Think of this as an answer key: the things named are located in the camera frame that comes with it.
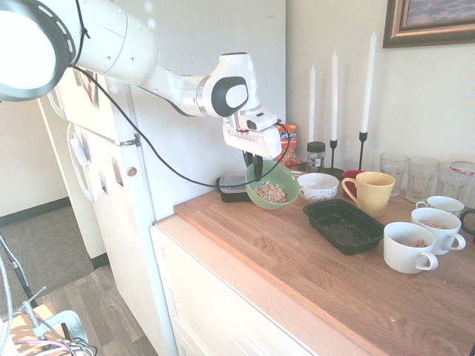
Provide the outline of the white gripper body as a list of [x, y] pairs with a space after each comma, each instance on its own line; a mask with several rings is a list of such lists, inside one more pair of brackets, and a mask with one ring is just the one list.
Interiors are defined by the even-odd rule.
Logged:
[[281, 154], [281, 138], [275, 126], [263, 131], [239, 133], [228, 119], [223, 120], [223, 138], [227, 145], [255, 156], [274, 159]]

